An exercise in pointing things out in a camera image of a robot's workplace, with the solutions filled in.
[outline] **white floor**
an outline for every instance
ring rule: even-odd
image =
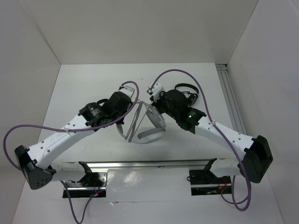
[[[121,83],[134,80],[139,84],[140,99],[149,102],[147,86],[161,72],[171,68],[193,74],[202,84],[212,117],[231,127],[228,109],[212,63],[191,64],[92,64],[63,65],[50,101],[45,126],[61,127],[87,103],[108,98]],[[170,90],[177,83],[192,80],[176,72],[159,80]],[[202,98],[196,108],[204,110]],[[131,113],[126,120],[133,117]],[[228,158],[232,153],[217,144],[181,130],[174,120],[164,116],[167,133],[156,143],[137,145],[127,143],[114,126],[99,130],[63,153],[60,161],[141,161]],[[142,129],[150,127],[149,122]],[[40,140],[50,132],[42,131]],[[108,186],[107,198],[93,199],[84,223],[263,223],[282,224],[282,218],[270,182],[265,176],[260,184],[253,184],[252,203],[246,212],[239,212],[226,204],[220,196],[191,196],[188,170],[112,171],[119,184]],[[74,223],[67,199],[62,199],[63,187],[52,182],[40,190],[30,190],[25,183],[14,217],[14,224]],[[236,195],[246,194],[244,180],[238,178]],[[75,211],[81,218],[86,199],[73,199]]]

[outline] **white wall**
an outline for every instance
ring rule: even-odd
[[[22,0],[62,64],[227,63],[257,0]]]
[[[260,0],[228,63],[249,134],[268,138],[268,172],[286,224],[299,219],[299,1]]]
[[[17,0],[0,1],[0,139],[17,124],[42,124],[60,63],[36,31]],[[15,131],[9,154],[20,144],[36,143],[40,130]],[[0,220],[12,222],[24,179],[0,150]]]

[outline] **cable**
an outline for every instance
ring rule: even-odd
[[[198,81],[195,79],[195,77],[193,75],[191,75],[190,73],[184,71],[184,70],[181,70],[181,69],[170,69],[170,70],[166,70],[164,72],[162,72],[156,79],[155,81],[153,82],[152,86],[150,87],[150,91],[153,89],[154,85],[156,84],[156,82],[158,81],[158,79],[168,73],[168,72],[171,72],[171,71],[177,71],[177,72],[182,72],[186,75],[188,75],[190,78],[192,78],[194,80],[194,82],[196,83],[196,85],[198,86],[199,90],[200,90],[200,93],[202,95],[202,98],[204,100],[204,103],[205,103],[205,108],[206,108],[206,113],[207,113],[207,116],[209,117],[211,123],[213,122],[213,119],[211,117],[211,114],[210,114],[210,111],[208,109],[208,106],[207,106],[207,102],[206,102],[206,97],[205,97],[205,94],[200,86],[200,84],[198,83]],[[239,164],[240,164],[240,167],[241,167],[241,170],[244,174],[244,177],[245,177],[245,180],[246,180],[246,185],[247,185],[247,190],[248,190],[248,195],[247,197],[242,201],[242,202],[236,202],[235,201],[235,194],[234,194],[234,179],[235,179],[235,176],[233,177],[233,183],[232,183],[232,199],[233,199],[233,202],[229,202],[228,200],[225,199],[226,202],[228,203],[232,203],[239,211],[245,211],[249,205],[250,205],[250,201],[251,201],[251,183],[250,183],[250,180],[248,178],[248,175],[247,175],[247,172],[246,172],[246,169],[242,163],[242,160],[240,158],[240,156],[238,155],[237,151],[235,150],[234,146],[232,145],[232,143],[228,140],[228,138],[225,136],[225,134],[219,129],[219,127],[214,124],[214,127],[216,128],[216,130],[220,133],[220,135],[224,138],[224,140],[228,143],[228,145],[230,146],[230,148],[232,149],[232,151],[234,152]],[[247,201],[246,205],[243,207],[243,208],[240,208],[238,205]]]
[[[111,121],[110,123],[107,123],[105,125],[101,125],[99,127],[90,127],[90,128],[83,128],[83,129],[70,129],[68,130],[69,132],[85,132],[85,131],[91,131],[91,130],[98,130],[100,128],[104,128],[104,127],[108,127],[110,125],[113,125],[115,124],[116,122],[122,120],[124,117],[127,116],[128,113],[131,112],[131,110],[133,109],[133,107],[137,104],[137,101],[138,101],[138,98],[139,98],[139,87],[137,85],[136,82],[134,81],[126,81],[124,82],[123,84],[121,84],[122,86],[124,84],[127,84],[127,83],[132,83],[135,85],[136,87],[136,99],[135,101],[133,102],[132,106],[130,106],[130,108],[127,110],[127,112],[125,112],[121,117],[119,117],[118,119],[114,120],[114,121]],[[12,127],[11,129],[9,129],[9,131],[5,134],[4,138],[3,138],[3,151],[4,151],[4,154],[6,156],[6,158],[8,159],[8,161],[11,163],[11,165],[13,165],[16,169],[18,170],[21,170],[19,168],[18,165],[16,165],[12,160],[11,158],[9,157],[8,155],[8,152],[7,152],[7,147],[6,147],[6,141],[7,141],[7,138],[9,136],[9,134],[14,130],[14,129],[17,129],[17,128],[20,128],[20,127],[34,127],[34,128],[40,128],[40,129],[46,129],[46,130],[50,130],[50,131],[54,131],[54,132],[66,132],[66,130],[64,129],[58,129],[58,128],[52,128],[52,127],[46,127],[46,126],[40,126],[40,125],[28,125],[28,124],[24,124],[24,125],[16,125],[14,127]]]
[[[87,203],[86,203],[86,205],[85,205],[85,207],[84,207],[84,210],[83,210],[82,219],[81,219],[81,221],[79,222],[79,221],[77,220],[77,217],[76,217],[75,212],[74,212],[74,207],[73,207],[73,204],[72,204],[72,202],[71,202],[71,195],[70,195],[69,190],[67,189],[67,185],[66,185],[63,181],[60,181],[60,182],[62,183],[62,185],[63,185],[64,188],[65,188],[65,191],[66,191],[66,194],[67,194],[67,198],[69,199],[69,203],[70,203],[71,213],[72,213],[72,215],[73,215],[73,217],[74,217],[75,222],[76,222],[77,224],[82,224],[82,223],[83,223],[83,220],[84,220],[84,216],[85,216],[85,212],[86,212],[87,206],[88,206],[88,204],[90,203],[90,201],[93,199],[93,194],[91,194],[90,198],[88,199],[88,201],[87,201]]]

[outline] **headphones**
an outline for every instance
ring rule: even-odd
[[[190,93],[189,91],[180,91],[181,93],[188,94],[189,97],[187,98],[188,106],[192,106],[195,104],[196,100],[198,99],[199,90],[194,85],[188,83],[179,83],[177,84],[174,89],[177,90],[178,87],[188,87],[196,91],[196,93]]]
[[[117,130],[119,132],[119,134],[124,138],[124,139],[128,139],[129,142],[133,142],[136,144],[148,144],[148,143],[152,143],[155,141],[158,141],[160,138],[162,138],[163,134],[166,132],[166,123],[164,118],[162,117],[162,115],[159,113],[159,111],[154,108],[152,105],[147,104],[143,101],[139,101],[137,102],[139,104],[137,111],[135,113],[134,119],[133,119],[133,123],[130,127],[130,129],[132,129],[132,133],[124,135],[123,133],[123,129],[122,129],[122,124],[117,124]],[[141,111],[142,106],[145,105],[146,107],[146,113],[145,115],[147,115],[147,117],[149,118],[149,120],[151,121],[151,123],[155,126],[155,128],[147,130],[145,132],[141,132],[137,135],[138,140],[133,140],[133,136],[134,136],[134,132],[135,132],[135,126]]]

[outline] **purple cable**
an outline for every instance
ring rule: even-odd
[[[85,205],[85,207],[84,207],[84,210],[83,210],[82,219],[81,219],[81,221],[79,222],[79,221],[77,220],[77,217],[76,217],[75,212],[74,212],[74,207],[73,207],[73,204],[72,204],[72,202],[71,202],[71,195],[70,195],[69,190],[67,189],[67,185],[66,185],[63,181],[60,181],[60,182],[62,183],[62,185],[63,185],[64,188],[65,188],[65,191],[66,191],[66,194],[67,194],[67,198],[69,199],[69,203],[70,203],[71,213],[72,213],[72,215],[73,215],[73,217],[74,217],[75,222],[76,222],[77,224],[82,224],[82,223],[83,223],[83,220],[84,220],[84,216],[85,216],[85,212],[86,212],[87,206],[88,206],[88,204],[90,203],[90,201],[93,199],[93,197],[91,196],[91,197],[88,199],[88,201],[87,201],[87,203],[86,203],[86,205]]]
[[[171,71],[182,72],[182,73],[188,75],[189,77],[191,77],[191,78],[194,80],[194,82],[195,82],[196,85],[198,86],[198,88],[199,88],[199,90],[200,90],[200,93],[201,93],[201,95],[202,95],[202,98],[203,98],[203,100],[204,100],[207,116],[209,117],[209,119],[210,119],[210,121],[211,121],[211,123],[212,123],[212,122],[213,122],[213,119],[212,119],[211,114],[210,114],[210,111],[209,111],[209,109],[208,109],[208,107],[207,107],[207,102],[206,102],[205,94],[204,94],[204,92],[203,92],[203,90],[202,90],[200,84],[198,83],[198,81],[197,81],[197,80],[195,79],[195,77],[194,77],[193,75],[191,75],[190,73],[188,73],[188,72],[186,72],[186,71],[184,71],[184,70],[181,70],[181,69],[170,69],[170,70],[166,70],[166,71],[162,72],[162,73],[155,79],[155,81],[153,82],[153,84],[152,84],[152,86],[150,87],[149,90],[152,90],[152,88],[154,87],[154,85],[156,84],[156,82],[158,81],[158,79],[159,79],[162,75],[164,75],[164,74],[166,74],[166,73],[168,73],[168,72],[171,72]],[[218,127],[216,124],[214,125],[214,127],[215,127],[216,130],[220,133],[220,135],[224,138],[224,140],[228,143],[228,145],[230,146],[230,148],[232,149],[232,151],[234,152],[234,154],[235,154],[235,156],[236,156],[236,158],[237,158],[237,160],[238,160],[238,162],[239,162],[239,164],[240,164],[241,170],[242,170],[242,172],[243,172],[243,174],[244,174],[244,177],[245,177],[245,180],[246,180],[246,185],[247,185],[247,190],[248,190],[248,195],[247,195],[247,197],[246,197],[243,201],[241,201],[241,202],[236,202],[236,201],[235,201],[235,193],[234,193],[234,185],[235,185],[235,176],[234,176],[234,177],[233,177],[233,183],[232,183],[232,199],[233,199],[233,202],[230,202],[230,201],[226,200],[226,199],[223,197],[223,191],[221,191],[221,196],[222,196],[222,198],[223,198],[226,202],[233,204],[239,211],[245,211],[245,210],[249,207],[249,205],[250,205],[250,201],[251,201],[251,184],[250,184],[250,180],[249,180],[249,178],[248,178],[248,175],[247,175],[247,172],[246,172],[246,170],[245,170],[245,167],[244,167],[244,165],[243,165],[243,163],[242,163],[242,160],[241,160],[240,156],[238,155],[237,151],[235,150],[234,146],[232,145],[232,143],[228,140],[228,138],[225,136],[225,134],[219,129],[219,127]],[[245,205],[243,208],[240,208],[240,207],[238,206],[238,204],[241,204],[241,203],[243,203],[243,202],[245,202],[245,201],[247,201],[246,205]]]
[[[102,125],[102,126],[99,126],[99,127],[90,127],[90,128],[83,128],[83,129],[69,129],[69,132],[85,132],[85,131],[90,131],[90,130],[98,130],[100,128],[104,128],[104,127],[108,127],[110,125],[113,125],[115,124],[116,122],[120,121],[121,119],[123,119],[124,117],[127,116],[128,113],[131,112],[131,110],[133,109],[133,107],[137,104],[137,101],[138,101],[138,98],[139,98],[139,87],[137,85],[136,82],[134,81],[126,81],[124,82],[123,84],[121,84],[122,86],[124,84],[127,84],[127,83],[132,83],[135,85],[136,87],[136,99],[135,101],[133,102],[132,106],[130,106],[130,108],[127,110],[127,112],[125,112],[125,114],[123,114],[121,117],[119,117],[118,119],[110,122],[110,123],[107,123],[105,125]],[[12,127],[11,129],[9,129],[9,131],[5,134],[4,138],[3,138],[3,151],[4,151],[4,154],[6,156],[6,158],[8,159],[8,161],[11,163],[11,165],[13,165],[16,169],[18,170],[21,170],[19,168],[18,165],[16,165],[12,160],[11,158],[9,157],[8,153],[7,153],[7,147],[6,147],[6,141],[7,141],[7,138],[9,136],[9,134],[14,130],[14,129],[17,129],[19,127],[34,127],[34,128],[41,128],[41,129],[46,129],[46,130],[50,130],[50,131],[54,131],[54,132],[66,132],[64,129],[58,129],[58,128],[52,128],[52,127],[46,127],[46,126],[40,126],[40,125],[28,125],[28,124],[24,124],[24,125],[17,125],[17,126],[14,126]]]

